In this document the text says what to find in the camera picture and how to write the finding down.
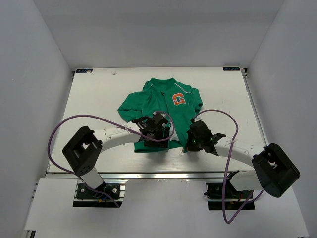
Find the green jacket with white lining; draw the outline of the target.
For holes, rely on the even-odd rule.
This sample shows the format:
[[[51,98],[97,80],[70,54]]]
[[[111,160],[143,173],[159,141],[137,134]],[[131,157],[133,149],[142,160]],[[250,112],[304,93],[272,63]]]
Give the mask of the green jacket with white lining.
[[[142,91],[129,94],[117,111],[125,122],[140,117],[152,117],[156,111],[166,112],[172,117],[175,132],[168,141],[167,148],[148,147],[143,141],[134,144],[134,152],[150,153],[184,148],[190,120],[200,112],[202,106],[203,101],[198,89],[174,78],[151,78],[145,83]]]

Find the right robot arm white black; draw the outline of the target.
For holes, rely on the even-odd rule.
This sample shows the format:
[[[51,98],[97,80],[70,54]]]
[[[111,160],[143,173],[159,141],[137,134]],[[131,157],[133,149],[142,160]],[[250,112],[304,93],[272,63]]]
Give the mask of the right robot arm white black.
[[[212,134],[206,124],[196,121],[189,127],[186,149],[191,152],[205,151],[215,156],[237,160],[253,168],[252,171],[236,170],[228,176],[224,193],[231,198],[244,190],[264,190],[280,198],[299,178],[300,172],[290,158],[275,143],[266,147],[232,142],[221,133]]]

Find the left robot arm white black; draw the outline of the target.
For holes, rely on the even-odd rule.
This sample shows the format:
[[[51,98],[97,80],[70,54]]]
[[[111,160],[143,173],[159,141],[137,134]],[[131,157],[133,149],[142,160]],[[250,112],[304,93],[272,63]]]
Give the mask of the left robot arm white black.
[[[88,126],[83,126],[64,146],[62,153],[75,175],[88,186],[89,194],[99,198],[104,194],[106,186],[95,168],[100,153],[139,141],[162,147],[169,140],[170,126],[171,120],[162,113],[103,130],[92,130]]]

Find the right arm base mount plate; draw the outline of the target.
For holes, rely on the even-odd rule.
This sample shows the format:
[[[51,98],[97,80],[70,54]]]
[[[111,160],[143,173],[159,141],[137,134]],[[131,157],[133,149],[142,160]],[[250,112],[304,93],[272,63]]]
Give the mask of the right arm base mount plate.
[[[208,203],[210,211],[222,210],[222,191],[224,173],[199,173],[206,182],[206,189],[203,198]],[[227,181],[225,186],[224,207],[228,211],[237,211],[249,196],[249,190],[237,191],[233,185]]]

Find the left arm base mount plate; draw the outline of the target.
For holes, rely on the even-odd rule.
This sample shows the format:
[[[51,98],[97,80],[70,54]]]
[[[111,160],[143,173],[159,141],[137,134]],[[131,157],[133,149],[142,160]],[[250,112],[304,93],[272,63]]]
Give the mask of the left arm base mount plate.
[[[78,179],[75,187],[73,207],[119,208],[122,205],[127,180],[105,179],[100,192],[89,189]]]

